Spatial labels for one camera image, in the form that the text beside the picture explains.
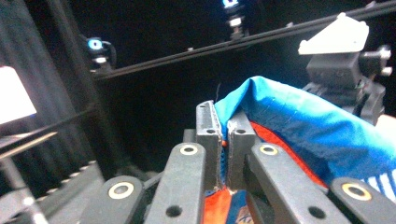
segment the white light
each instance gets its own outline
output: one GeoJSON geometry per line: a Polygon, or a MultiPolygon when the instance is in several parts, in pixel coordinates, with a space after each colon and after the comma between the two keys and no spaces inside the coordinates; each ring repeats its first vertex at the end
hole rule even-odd
{"type": "Polygon", "coordinates": [[[231,27],[235,27],[235,26],[239,26],[240,24],[242,24],[242,19],[241,18],[236,18],[230,21],[230,26],[231,27]]]}
{"type": "Polygon", "coordinates": [[[95,62],[96,63],[105,63],[106,62],[106,58],[105,57],[96,58],[95,62]]]}
{"type": "Polygon", "coordinates": [[[238,0],[223,0],[223,5],[225,8],[227,7],[234,7],[236,5],[238,5],[238,0]]]}
{"type": "Polygon", "coordinates": [[[0,108],[0,124],[36,113],[17,72],[11,67],[0,67],[0,108]]]}
{"type": "Polygon", "coordinates": [[[23,204],[26,206],[30,206],[35,202],[35,199],[32,197],[27,197],[25,199],[23,199],[23,204]]]}

